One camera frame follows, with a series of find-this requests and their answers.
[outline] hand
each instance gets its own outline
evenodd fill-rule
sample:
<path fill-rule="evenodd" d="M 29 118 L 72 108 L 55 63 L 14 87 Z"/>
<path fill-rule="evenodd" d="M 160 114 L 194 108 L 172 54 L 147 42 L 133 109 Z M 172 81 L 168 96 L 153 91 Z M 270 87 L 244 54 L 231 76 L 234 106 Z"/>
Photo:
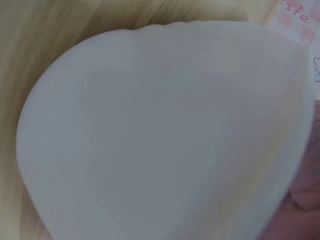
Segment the hand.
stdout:
<path fill-rule="evenodd" d="M 320 101 L 297 175 L 259 240 L 320 240 Z"/>

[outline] wooden table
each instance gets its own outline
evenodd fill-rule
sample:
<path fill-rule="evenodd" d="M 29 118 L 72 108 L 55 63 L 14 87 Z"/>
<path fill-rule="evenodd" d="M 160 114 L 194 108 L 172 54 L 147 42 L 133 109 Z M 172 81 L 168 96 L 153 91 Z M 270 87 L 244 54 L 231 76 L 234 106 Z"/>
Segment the wooden table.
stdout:
<path fill-rule="evenodd" d="M 51 239 L 20 177 L 15 138 L 20 112 L 31 88 L 57 57 L 76 43 L 113 29 L 192 20 L 265 25 L 277 3 L 278 0 L 0 0 L 0 240 Z"/>

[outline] wooden surface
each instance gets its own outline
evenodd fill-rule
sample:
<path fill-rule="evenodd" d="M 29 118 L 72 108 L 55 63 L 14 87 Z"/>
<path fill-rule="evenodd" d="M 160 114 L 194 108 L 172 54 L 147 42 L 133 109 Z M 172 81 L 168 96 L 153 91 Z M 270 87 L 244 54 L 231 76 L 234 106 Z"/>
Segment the wooden surface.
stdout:
<path fill-rule="evenodd" d="M 113 29 L 192 20 L 265 25 L 277 3 L 278 0 L 0 0 L 0 240 L 51 239 L 20 177 L 15 137 L 31 88 L 58 56 L 86 38 Z"/>

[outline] checkered napkin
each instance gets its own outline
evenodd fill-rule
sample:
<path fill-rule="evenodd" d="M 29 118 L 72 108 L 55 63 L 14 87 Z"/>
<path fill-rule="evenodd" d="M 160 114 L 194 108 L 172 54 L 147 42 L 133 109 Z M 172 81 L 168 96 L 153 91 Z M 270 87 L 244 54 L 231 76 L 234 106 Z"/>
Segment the checkered napkin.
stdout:
<path fill-rule="evenodd" d="M 320 0 L 282 0 L 270 28 L 294 42 L 309 44 L 314 91 L 320 100 Z"/>

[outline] white plate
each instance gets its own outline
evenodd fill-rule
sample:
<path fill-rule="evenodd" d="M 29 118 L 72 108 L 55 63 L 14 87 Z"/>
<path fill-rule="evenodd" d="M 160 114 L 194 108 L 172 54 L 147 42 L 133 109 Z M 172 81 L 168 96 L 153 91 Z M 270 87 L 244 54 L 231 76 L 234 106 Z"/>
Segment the white plate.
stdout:
<path fill-rule="evenodd" d="M 41 76 L 16 153 L 56 240 L 253 240 L 308 138 L 308 51 L 244 22 L 92 37 Z"/>

